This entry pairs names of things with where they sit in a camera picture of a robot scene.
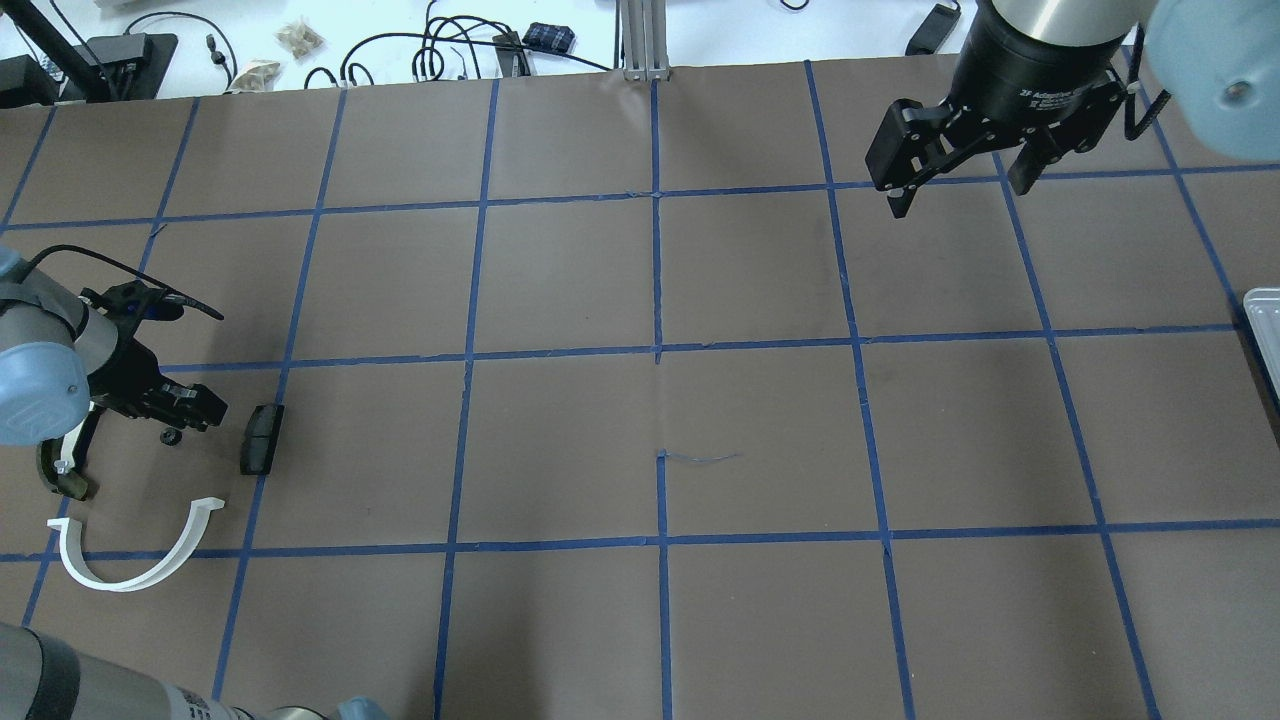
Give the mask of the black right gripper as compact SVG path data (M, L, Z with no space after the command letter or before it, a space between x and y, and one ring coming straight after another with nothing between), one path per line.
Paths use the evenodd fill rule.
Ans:
M979 1L943 100L893 101L867 151L893 218L974 156L1016 149L1006 176L1021 197L1047 167L1089 152L1128 95L1112 64L1126 35L1125 1Z

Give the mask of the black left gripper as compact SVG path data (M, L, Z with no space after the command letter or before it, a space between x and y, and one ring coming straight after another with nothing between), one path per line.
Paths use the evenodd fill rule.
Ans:
M221 313L164 284L123 283L102 293L86 290L84 302L116 331L108 359L88 374L91 398L99 406L177 430L205 432L221 424L227 402L206 386L183 386L165 377L155 352L136 338L143 322L175 322L188 307L219 322Z

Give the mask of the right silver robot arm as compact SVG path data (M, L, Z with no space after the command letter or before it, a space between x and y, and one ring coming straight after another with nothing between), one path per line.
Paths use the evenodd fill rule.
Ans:
M1275 1L979 1L943 99L887 109L870 181L902 218L937 176L1016 149L1007 178L1024 195L1116 118L1132 141L1170 102L1212 151L1275 163L1277 27Z

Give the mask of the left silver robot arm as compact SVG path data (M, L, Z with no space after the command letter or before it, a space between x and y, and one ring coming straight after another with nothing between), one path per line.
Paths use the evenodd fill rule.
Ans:
M68 290L40 270L59 252L100 260L70 245L32 259L3 249L1 425L5 446L31 447L44 487L83 500L81 470L104 413L183 430L221 424L227 404L209 387L165 377L136 334L143 322L174 322L187 309L220 313L136 269L104 292ZM3 625L5 719L251 719L253 712L82 653L54 635Z

